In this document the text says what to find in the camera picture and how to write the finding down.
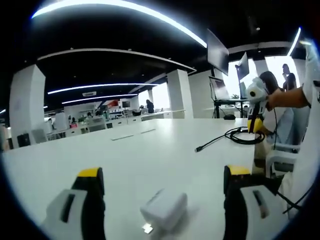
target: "person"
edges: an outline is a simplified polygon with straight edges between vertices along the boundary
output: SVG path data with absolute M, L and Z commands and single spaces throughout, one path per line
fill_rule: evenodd
M 149 99 L 146 100 L 146 108 L 148 109 L 148 114 L 153 114 L 155 112 L 154 104 Z
M 296 76 L 292 72 L 290 72 L 288 65 L 283 64 L 282 70 L 283 70 L 282 76 L 284 77 L 284 80 L 285 80 L 282 88 L 285 91 L 297 88 Z
M 273 94 L 275 91 L 282 91 L 272 72 L 263 72 L 259 78 L 265 84 L 269 94 Z M 274 144 L 275 141 L 281 144 L 292 144 L 293 120 L 294 112 L 291 108 L 276 107 L 274 111 L 266 111 L 264 113 L 263 126 L 260 130 L 266 134 L 269 144 Z
M 288 172 L 282 180 L 282 183 L 291 186 L 283 188 L 282 194 L 294 203 L 312 188 L 320 166 L 320 58 L 314 42 L 310 41 L 310 45 L 305 47 L 305 83 L 302 87 L 286 92 L 277 89 L 267 97 L 266 106 L 268 111 L 277 107 L 311 108 L 308 128 L 295 159 L 293 172 Z M 290 210 L 289 217 L 296 213 L 295 209 Z

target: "person standing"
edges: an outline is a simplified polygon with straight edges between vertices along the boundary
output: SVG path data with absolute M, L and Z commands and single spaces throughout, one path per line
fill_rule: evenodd
M 296 76 L 292 72 L 290 72 L 290 69 L 287 64 L 283 64 L 282 69 L 283 69 L 282 76 L 284 77 L 284 80 L 285 80 L 282 88 L 285 91 L 296 89 L 297 88 Z
M 149 99 L 146 100 L 146 108 L 148 109 L 148 114 L 153 114 L 155 112 L 154 104 Z

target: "monitor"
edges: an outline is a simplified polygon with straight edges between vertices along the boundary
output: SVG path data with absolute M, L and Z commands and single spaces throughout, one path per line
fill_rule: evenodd
M 239 81 L 249 74 L 249 61 L 246 52 L 240 59 L 239 64 L 235 66 L 235 68 Z
M 129 101 L 123 101 L 122 102 L 122 107 L 123 108 L 130 108 L 130 102 Z
M 230 99 L 227 87 L 223 79 L 209 76 L 210 81 L 213 86 L 213 92 L 216 100 L 226 100 Z
M 229 51 L 209 29 L 206 36 L 207 61 L 216 69 L 228 75 Z

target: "hand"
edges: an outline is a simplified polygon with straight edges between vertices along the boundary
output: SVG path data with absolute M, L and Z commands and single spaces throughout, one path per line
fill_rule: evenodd
M 266 109 L 270 112 L 275 107 L 278 107 L 278 96 L 283 94 L 280 89 L 275 90 L 271 95 L 267 96 Z

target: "office desk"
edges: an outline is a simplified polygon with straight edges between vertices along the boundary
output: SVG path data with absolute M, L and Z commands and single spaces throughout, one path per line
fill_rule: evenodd
M 145 239 L 140 207 L 162 188 L 188 196 L 187 215 L 172 233 L 174 239 L 219 240 L 225 231 L 224 166 L 251 169 L 254 146 L 223 138 L 201 152 L 195 153 L 195 148 L 246 124 L 240 118 L 154 119 L 14 149 L 4 153 L 4 167 L 37 225 L 45 219 L 48 204 L 72 186 L 78 172 L 102 167 L 108 240 Z M 124 135 L 133 136 L 111 140 Z

